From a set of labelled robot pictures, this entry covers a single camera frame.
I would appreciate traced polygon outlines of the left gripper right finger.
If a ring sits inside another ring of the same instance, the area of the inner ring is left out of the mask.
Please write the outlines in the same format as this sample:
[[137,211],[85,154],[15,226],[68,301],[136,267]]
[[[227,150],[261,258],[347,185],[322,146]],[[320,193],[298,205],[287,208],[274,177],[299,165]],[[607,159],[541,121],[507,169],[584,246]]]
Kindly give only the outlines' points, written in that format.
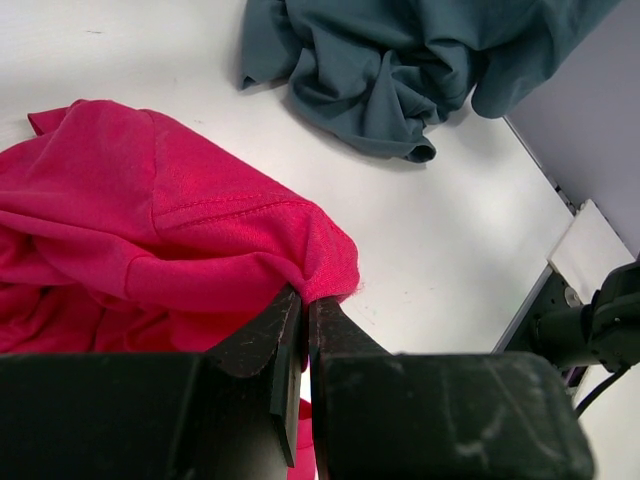
[[323,479],[591,479],[557,370],[530,353],[391,354],[326,298],[308,311]]

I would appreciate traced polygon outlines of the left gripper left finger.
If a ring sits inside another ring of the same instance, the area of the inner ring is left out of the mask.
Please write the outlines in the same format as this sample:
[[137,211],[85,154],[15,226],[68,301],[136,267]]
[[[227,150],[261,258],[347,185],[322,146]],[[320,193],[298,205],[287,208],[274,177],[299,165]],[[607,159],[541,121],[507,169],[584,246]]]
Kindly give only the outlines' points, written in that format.
[[5,479],[283,479],[296,459],[299,295],[204,353],[1,359]]

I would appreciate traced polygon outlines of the red t shirt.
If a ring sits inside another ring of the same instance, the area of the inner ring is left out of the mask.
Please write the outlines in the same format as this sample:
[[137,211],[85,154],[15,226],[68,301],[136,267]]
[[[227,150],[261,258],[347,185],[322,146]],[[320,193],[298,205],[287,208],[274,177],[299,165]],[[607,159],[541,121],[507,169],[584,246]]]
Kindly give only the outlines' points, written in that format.
[[[320,207],[176,120],[105,100],[28,120],[1,155],[1,359],[204,353],[285,288],[302,313],[356,290]],[[311,413],[283,479],[316,475]]]

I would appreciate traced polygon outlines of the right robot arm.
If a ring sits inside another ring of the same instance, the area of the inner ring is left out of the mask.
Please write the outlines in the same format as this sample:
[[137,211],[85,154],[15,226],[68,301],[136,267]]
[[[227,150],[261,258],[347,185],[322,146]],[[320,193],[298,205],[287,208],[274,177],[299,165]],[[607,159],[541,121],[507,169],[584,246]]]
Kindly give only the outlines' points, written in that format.
[[560,369],[601,365],[610,373],[575,408],[582,415],[639,363],[639,262],[611,271],[590,303],[536,319],[531,341],[535,354]]

